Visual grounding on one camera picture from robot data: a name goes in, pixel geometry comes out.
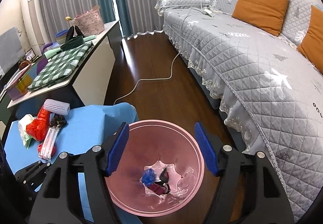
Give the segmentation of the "clear plastic package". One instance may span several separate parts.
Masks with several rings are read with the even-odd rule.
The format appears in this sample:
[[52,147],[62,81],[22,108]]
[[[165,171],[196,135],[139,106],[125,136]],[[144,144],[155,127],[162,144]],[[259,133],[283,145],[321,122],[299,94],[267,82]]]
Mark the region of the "clear plastic package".
[[60,128],[50,127],[48,129],[47,135],[43,141],[43,146],[41,152],[38,154],[39,158],[46,161],[51,161],[52,148],[55,145],[56,138],[59,134]]

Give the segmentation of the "small red plastic bag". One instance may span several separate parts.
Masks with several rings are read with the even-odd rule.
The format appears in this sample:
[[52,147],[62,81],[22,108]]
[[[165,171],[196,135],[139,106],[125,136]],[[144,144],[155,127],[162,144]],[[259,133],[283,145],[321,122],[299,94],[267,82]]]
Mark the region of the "small red plastic bag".
[[[42,150],[42,146],[43,146],[43,144],[42,144],[42,143],[38,145],[38,147],[37,147],[37,152],[38,152],[38,153],[40,153],[40,152],[41,152],[41,150]],[[51,156],[53,157],[55,153],[56,153],[56,146],[53,146],[53,148],[52,148],[52,152],[51,152]]]

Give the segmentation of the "blue bubble wrap ball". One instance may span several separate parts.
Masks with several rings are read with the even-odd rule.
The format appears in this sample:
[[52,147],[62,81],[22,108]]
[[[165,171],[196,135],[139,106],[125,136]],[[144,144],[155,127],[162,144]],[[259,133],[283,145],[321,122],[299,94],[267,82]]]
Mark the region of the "blue bubble wrap ball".
[[155,183],[155,173],[152,168],[148,168],[143,172],[141,182],[145,186],[150,186]]

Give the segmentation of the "dark brown scrunchie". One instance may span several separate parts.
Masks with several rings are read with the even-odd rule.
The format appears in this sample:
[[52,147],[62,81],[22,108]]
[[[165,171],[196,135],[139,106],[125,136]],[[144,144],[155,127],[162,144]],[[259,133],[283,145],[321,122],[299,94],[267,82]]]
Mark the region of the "dark brown scrunchie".
[[67,120],[63,115],[54,114],[49,125],[50,127],[63,128],[67,125]]

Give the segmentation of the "black red snack wrapper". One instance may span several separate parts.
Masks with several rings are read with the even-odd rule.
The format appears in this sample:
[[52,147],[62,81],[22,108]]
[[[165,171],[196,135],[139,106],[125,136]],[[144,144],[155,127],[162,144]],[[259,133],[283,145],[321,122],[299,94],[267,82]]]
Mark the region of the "black red snack wrapper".
[[168,183],[169,181],[169,173],[167,168],[164,168],[164,170],[162,171],[162,173],[159,176],[159,180],[163,183]]

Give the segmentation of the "white foam net sleeve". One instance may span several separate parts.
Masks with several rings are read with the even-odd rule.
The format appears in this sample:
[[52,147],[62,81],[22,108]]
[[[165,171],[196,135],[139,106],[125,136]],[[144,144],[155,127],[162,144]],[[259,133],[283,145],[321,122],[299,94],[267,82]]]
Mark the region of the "white foam net sleeve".
[[70,104],[53,99],[46,99],[43,104],[43,109],[62,116],[67,116],[70,111]]

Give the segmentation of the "dark red patterned wrapper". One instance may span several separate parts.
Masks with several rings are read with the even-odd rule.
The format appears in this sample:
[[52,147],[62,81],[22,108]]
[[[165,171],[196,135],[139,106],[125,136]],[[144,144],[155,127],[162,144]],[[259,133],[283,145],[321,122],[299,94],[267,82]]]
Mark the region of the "dark red patterned wrapper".
[[162,189],[162,182],[161,181],[155,182],[152,185],[147,186],[147,188],[149,190],[151,190],[152,192],[154,192],[155,194],[157,194],[157,195],[163,195],[163,189]]

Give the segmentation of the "black rubber band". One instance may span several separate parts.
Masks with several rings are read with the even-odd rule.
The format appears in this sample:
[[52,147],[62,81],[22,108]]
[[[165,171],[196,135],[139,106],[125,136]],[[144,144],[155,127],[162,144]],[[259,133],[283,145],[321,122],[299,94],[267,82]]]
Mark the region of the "black rubber band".
[[163,189],[163,194],[169,194],[170,193],[170,186],[167,182],[162,182],[161,187]]

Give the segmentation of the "pink plastic basin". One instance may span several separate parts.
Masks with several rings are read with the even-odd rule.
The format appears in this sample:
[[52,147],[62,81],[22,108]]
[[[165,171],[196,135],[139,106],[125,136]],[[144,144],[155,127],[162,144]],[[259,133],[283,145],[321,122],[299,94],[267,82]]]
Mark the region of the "pink plastic basin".
[[[197,194],[204,177],[204,159],[194,137],[178,125],[163,120],[130,124],[129,139],[117,171],[106,179],[113,203],[143,217],[172,214]],[[152,168],[155,180],[167,168],[170,193],[157,195],[142,182]]]

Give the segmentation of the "dark coffee table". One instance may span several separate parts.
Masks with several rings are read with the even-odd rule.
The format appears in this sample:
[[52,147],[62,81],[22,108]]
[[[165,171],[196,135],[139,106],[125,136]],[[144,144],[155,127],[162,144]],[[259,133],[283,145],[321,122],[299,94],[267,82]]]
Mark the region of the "dark coffee table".
[[46,99],[68,102],[71,109],[103,105],[115,59],[122,51],[119,27],[119,21],[105,24],[105,30],[92,40],[93,46],[70,76],[11,101],[7,106],[10,114],[17,119],[27,113],[36,115]]

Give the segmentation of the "grey quilted sofa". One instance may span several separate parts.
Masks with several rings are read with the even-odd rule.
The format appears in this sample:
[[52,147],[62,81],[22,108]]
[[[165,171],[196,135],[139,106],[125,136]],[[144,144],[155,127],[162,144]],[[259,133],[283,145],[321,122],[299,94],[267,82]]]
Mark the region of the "grey quilted sofa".
[[288,0],[275,36],[233,18],[238,0],[159,0],[163,30],[220,101],[242,151],[262,151],[287,194],[296,223],[322,214],[322,73],[297,47],[311,0]]

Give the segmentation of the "colourful storage box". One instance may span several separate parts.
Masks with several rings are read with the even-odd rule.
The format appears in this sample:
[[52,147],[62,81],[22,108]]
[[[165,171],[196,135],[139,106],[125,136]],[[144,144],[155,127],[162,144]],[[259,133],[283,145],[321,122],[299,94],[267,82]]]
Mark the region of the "colourful storage box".
[[27,88],[32,84],[47,63],[47,58],[39,59],[37,62],[31,63],[20,70],[4,88],[9,95],[9,98],[14,101],[27,94]]

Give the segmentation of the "green checkered cloth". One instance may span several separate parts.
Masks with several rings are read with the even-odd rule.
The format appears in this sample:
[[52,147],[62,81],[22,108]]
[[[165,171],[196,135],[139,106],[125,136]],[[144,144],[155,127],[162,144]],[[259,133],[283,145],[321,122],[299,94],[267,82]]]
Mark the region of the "green checkered cloth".
[[86,42],[77,48],[53,56],[27,90],[32,92],[53,85],[70,76],[92,46],[92,42]]

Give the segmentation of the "brown figurine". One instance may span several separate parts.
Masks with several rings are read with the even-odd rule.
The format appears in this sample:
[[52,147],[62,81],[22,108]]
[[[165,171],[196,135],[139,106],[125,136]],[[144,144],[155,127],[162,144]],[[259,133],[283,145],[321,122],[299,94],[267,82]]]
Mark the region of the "brown figurine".
[[20,61],[19,62],[19,69],[23,70],[26,66],[28,66],[31,63],[32,62],[30,62],[29,60]]

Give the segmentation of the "black green handbag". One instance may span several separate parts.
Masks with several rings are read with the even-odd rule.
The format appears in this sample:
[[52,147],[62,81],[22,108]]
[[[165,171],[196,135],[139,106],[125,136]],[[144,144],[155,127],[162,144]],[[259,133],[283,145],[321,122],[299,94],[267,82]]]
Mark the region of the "black green handbag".
[[72,25],[67,32],[66,40],[63,45],[60,46],[61,51],[77,48],[84,44],[84,34],[81,32],[78,26]]

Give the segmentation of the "covered television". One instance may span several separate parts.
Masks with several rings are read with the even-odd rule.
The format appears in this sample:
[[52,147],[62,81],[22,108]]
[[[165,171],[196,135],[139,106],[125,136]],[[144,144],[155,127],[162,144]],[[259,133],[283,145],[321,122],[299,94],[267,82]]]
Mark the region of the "covered television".
[[4,76],[21,58],[25,57],[18,29],[13,27],[0,35],[0,66]]

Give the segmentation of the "stack of coloured bowls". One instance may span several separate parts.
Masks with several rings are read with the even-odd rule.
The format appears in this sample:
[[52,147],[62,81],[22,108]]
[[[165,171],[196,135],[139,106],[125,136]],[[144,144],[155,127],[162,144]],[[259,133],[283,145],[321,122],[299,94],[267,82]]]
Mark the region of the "stack of coloured bowls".
[[67,33],[68,33],[68,29],[64,29],[55,35],[55,39],[58,44],[62,45],[65,43]]

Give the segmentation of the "pink lace basket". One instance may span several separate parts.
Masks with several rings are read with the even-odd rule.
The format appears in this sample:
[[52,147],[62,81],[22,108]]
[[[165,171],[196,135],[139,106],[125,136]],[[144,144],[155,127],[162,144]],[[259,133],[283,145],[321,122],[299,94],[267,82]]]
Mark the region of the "pink lace basket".
[[83,14],[77,15],[72,20],[72,24],[77,26],[85,37],[98,35],[105,30],[100,7],[98,5],[95,5],[92,9]]

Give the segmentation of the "orange cushion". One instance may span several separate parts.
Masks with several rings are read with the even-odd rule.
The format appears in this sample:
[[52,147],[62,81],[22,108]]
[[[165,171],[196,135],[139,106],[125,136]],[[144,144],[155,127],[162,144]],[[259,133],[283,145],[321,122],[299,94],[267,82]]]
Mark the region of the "orange cushion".
[[287,7],[288,0],[238,0],[232,17],[278,37]]
[[323,12],[311,6],[309,28],[297,50],[321,73],[323,71]]

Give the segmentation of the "white standing air conditioner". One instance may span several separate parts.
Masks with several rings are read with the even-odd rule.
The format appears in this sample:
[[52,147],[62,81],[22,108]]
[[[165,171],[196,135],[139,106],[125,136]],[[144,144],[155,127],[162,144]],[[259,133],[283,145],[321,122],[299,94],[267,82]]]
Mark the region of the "white standing air conditioner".
[[42,48],[50,43],[39,0],[21,0],[22,17],[29,44],[36,55],[42,55]]

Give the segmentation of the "picture frame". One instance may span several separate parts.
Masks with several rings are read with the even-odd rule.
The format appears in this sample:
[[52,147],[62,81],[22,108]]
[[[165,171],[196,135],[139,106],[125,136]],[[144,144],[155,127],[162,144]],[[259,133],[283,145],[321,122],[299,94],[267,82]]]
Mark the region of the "picture frame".
[[33,51],[33,49],[29,49],[26,54],[25,54],[25,58],[28,61],[33,61],[33,59],[36,57],[35,52]]

